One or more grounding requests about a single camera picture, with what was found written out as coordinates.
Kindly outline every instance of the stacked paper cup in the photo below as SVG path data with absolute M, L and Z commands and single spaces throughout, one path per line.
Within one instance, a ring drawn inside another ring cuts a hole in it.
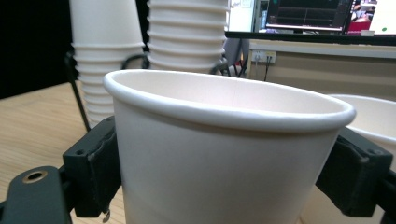
M 80 90 L 91 128 L 114 114 L 103 76 L 120 70 L 129 56 L 143 53 L 135 0 L 71 0 L 70 14 Z M 128 68 L 141 68 L 141 61 Z
M 224 49 L 228 0 L 148 2 L 151 69 L 208 73 Z

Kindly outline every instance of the white paper cup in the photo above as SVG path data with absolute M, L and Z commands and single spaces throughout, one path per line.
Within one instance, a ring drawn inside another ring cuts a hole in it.
M 330 96 L 240 78 L 127 70 L 104 85 L 126 223 L 295 224 L 355 117 Z
M 170 19 L 148 18 L 149 30 L 158 34 L 195 35 L 201 37 L 223 37 L 226 22 L 191 22 Z
M 105 91 L 103 87 L 103 83 L 92 83 L 92 82 L 83 82 L 81 81 L 81 87 L 84 91 Z
M 142 54 L 144 43 L 123 46 L 90 46 L 75 45 L 75 55 L 78 58 L 108 59 L 122 58 L 125 59 L 132 55 Z
M 107 119 L 108 117 L 111 116 L 113 116 L 113 114 L 105 114 L 105 113 L 96 114 L 90 111 L 87 112 L 87 118 L 91 128 L 94 128 L 102 120 Z
M 195 73 L 209 73 L 215 67 L 215 63 L 209 64 L 182 64 L 182 63 L 164 63 L 148 56 L 150 68 L 154 70 L 167 70 L 167 71 L 183 71 Z
M 151 18 L 178 18 L 181 21 L 227 21 L 228 7 L 214 7 L 211 5 L 201 5 L 194 7 L 189 4 L 150 4 L 149 16 Z
M 107 58 L 107 59 L 96 59 L 96 58 L 81 58 L 75 57 L 77 62 L 78 71 L 91 71 L 95 73 L 105 72 L 109 73 L 111 71 L 120 70 L 122 68 L 122 63 L 127 60 L 127 58 Z M 127 68 L 129 69 L 140 69 L 142 67 L 142 59 L 136 59 L 128 63 Z
M 114 114 L 113 105 L 99 105 L 99 104 L 86 103 L 85 107 L 87 108 L 88 111 L 96 114 L 105 114 L 105 115 Z
M 396 102 L 368 96 L 332 94 L 353 105 L 358 115 L 347 127 L 396 156 Z M 396 162 L 391 165 L 396 171 Z M 304 224 L 378 224 L 384 211 L 377 207 L 373 217 L 347 217 L 319 189 L 310 195 L 302 213 Z
M 169 49 L 164 46 L 154 46 L 148 44 L 151 59 L 161 61 L 163 63 L 180 63 L 180 64 L 215 64 L 217 63 L 224 49 L 215 50 L 192 50 L 192 49 Z
M 150 0 L 151 4 L 163 4 L 163 0 Z M 201 5 L 213 6 L 213 7 L 227 7 L 228 0 L 202 0 L 202 1 L 192 1 L 192 0 L 168 0 L 166 4 L 170 5 L 190 5 L 191 7 L 199 7 Z
M 223 49 L 225 36 L 201 38 L 197 36 L 158 34 L 148 31 L 149 42 L 154 46 L 174 50 L 214 50 Z
M 113 104 L 111 95 L 83 94 L 83 100 L 92 104 Z
M 73 41 L 118 45 L 142 42 L 134 0 L 71 0 Z
M 158 65 L 155 63 L 151 64 L 150 70 L 193 72 L 193 73 L 202 73 L 202 74 L 209 74 L 209 72 L 210 72 L 210 69 L 208 69 L 208 68 L 191 69 L 191 68 L 167 67 L 167 66 L 161 66 L 161 65 Z
M 81 81 L 81 83 L 91 83 L 91 84 L 97 84 L 97 85 L 102 85 L 103 84 L 103 77 L 105 74 L 98 74 L 98 75 L 92 75 L 92 74 L 79 74 L 78 75 L 78 80 Z
M 90 94 L 90 95 L 108 96 L 108 92 L 105 90 L 103 86 L 93 87 L 93 86 L 81 85 L 81 90 L 86 94 Z

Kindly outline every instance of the wall socket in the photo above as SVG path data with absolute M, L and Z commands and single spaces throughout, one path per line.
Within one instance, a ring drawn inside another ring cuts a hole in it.
M 276 51 L 265 50 L 265 49 L 253 49 L 251 51 L 251 61 L 266 63 L 267 57 L 271 57 L 270 63 L 274 63 L 276 60 Z

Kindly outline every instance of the wooden table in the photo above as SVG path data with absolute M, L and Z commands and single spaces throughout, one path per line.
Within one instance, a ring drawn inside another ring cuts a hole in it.
M 69 83 L 0 100 L 0 202 L 17 175 L 38 166 L 62 166 L 63 153 L 85 133 Z M 107 223 L 125 223 L 121 189 L 110 211 Z M 73 223 L 102 223 L 104 217 L 71 215 Z

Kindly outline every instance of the computer monitor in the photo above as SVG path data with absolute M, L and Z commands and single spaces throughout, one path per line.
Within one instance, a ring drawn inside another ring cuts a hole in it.
M 266 29 L 344 32 L 354 0 L 270 0 Z

